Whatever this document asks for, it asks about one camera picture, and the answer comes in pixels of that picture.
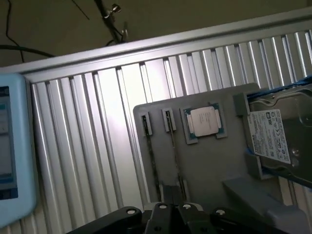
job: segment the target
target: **ribbed aluminum panel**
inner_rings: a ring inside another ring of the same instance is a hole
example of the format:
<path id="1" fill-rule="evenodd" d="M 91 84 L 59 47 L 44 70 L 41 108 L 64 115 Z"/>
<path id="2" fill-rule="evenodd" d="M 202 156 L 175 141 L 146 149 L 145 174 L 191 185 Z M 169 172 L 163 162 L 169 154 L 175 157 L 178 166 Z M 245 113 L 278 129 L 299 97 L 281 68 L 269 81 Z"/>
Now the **ribbed aluminum panel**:
<path id="1" fill-rule="evenodd" d="M 222 36 L 223 45 L 200 42 L 199 50 L 171 50 L 154 59 L 26 75 L 41 77 L 32 84 L 41 199 L 31 216 L 0 233 L 63 234 L 122 206 L 142 209 L 149 197 L 136 105 L 251 82 L 274 88 L 312 73 L 311 30 L 254 34 L 235 44 Z M 193 48 L 189 43 L 184 46 Z"/>

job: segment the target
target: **gray plastic support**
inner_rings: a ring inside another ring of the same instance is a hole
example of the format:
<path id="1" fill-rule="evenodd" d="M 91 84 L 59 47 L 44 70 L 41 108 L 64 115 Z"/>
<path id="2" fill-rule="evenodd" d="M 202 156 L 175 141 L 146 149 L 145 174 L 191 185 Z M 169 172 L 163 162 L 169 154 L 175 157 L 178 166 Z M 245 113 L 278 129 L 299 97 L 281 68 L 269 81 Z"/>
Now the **gray plastic support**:
<path id="1" fill-rule="evenodd" d="M 253 178 L 264 180 L 273 177 L 273 175 L 263 172 L 260 156 L 246 152 L 245 161 L 247 165 L 247 171 Z"/>
<path id="2" fill-rule="evenodd" d="M 151 126 L 150 116 L 149 116 L 148 112 L 142 113 L 141 118 L 143 119 L 143 117 L 146 118 L 148 135 L 151 136 L 153 134 L 153 132 L 152 132 L 152 126 Z"/>
<path id="3" fill-rule="evenodd" d="M 275 200 L 251 181 L 236 178 L 223 182 L 230 192 L 254 213 L 280 230 L 290 234 L 309 233 L 309 223 L 305 213 L 296 206 L 285 206 Z"/>
<path id="4" fill-rule="evenodd" d="M 247 100 L 247 93 L 240 93 L 237 95 L 233 95 L 233 100 L 234 100 L 236 115 L 239 117 L 242 117 L 246 139 L 251 139 L 251 137 L 249 136 L 250 129 L 249 129 L 249 124 L 248 124 L 248 119 L 247 119 L 248 115 L 250 114 L 249 103 Z M 260 161 L 260 156 L 246 152 L 245 161 L 247 165 L 247 171 L 252 177 L 256 179 L 260 179 L 260 180 L 272 178 L 270 174 L 266 174 L 263 172 L 261 161 Z"/>
<path id="5" fill-rule="evenodd" d="M 169 114 L 170 114 L 172 130 L 175 131 L 176 130 L 176 122 L 175 122 L 174 113 L 173 113 L 172 109 L 171 108 L 165 108 L 165 109 L 162 109 L 161 111 L 162 111 L 162 117 L 164 119 L 166 132 L 170 131 L 169 126 L 168 126 L 168 122 L 167 122 L 166 112 L 169 112 Z"/>

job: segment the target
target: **bolt head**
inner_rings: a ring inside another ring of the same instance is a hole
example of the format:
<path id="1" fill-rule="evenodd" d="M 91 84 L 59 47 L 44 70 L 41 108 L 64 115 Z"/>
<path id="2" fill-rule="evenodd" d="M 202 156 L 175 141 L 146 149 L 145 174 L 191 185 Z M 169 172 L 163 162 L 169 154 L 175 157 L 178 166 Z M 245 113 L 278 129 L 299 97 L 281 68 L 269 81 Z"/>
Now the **bolt head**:
<path id="1" fill-rule="evenodd" d="M 224 210 L 217 210 L 216 213 L 218 215 L 225 215 L 225 211 Z"/>
<path id="2" fill-rule="evenodd" d="M 190 204 L 185 204 L 185 205 L 183 205 L 183 208 L 186 209 L 186 210 L 188 210 L 188 209 L 191 208 L 191 205 L 190 205 Z"/>

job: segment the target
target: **wall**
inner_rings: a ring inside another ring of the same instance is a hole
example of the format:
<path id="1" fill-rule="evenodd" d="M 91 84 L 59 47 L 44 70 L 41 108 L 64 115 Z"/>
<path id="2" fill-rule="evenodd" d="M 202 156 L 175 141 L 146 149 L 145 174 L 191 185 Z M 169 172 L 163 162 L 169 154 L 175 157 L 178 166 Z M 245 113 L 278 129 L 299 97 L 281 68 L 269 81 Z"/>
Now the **wall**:
<path id="1" fill-rule="evenodd" d="M 111 37 L 92 0 L 76 0 L 88 20 L 70 0 L 12 0 L 10 36 L 20 45 L 56 56 L 103 47 Z M 129 40 L 172 34 L 244 20 L 307 6 L 312 0 L 106 0 L 117 3 L 116 27 L 128 22 Z M 0 44 L 5 36 L 7 1 L 0 1 Z M 24 53 L 26 61 L 43 59 Z M 0 66 L 21 63 L 16 51 L 0 51 Z"/>

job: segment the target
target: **light blue device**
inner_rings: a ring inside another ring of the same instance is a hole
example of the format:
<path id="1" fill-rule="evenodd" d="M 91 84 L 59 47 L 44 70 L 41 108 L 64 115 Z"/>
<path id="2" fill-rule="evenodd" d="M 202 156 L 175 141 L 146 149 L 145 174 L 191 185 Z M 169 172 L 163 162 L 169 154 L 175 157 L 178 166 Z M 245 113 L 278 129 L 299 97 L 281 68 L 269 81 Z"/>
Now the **light blue device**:
<path id="1" fill-rule="evenodd" d="M 0 75 L 0 228 L 30 214 L 37 190 L 29 85 Z"/>

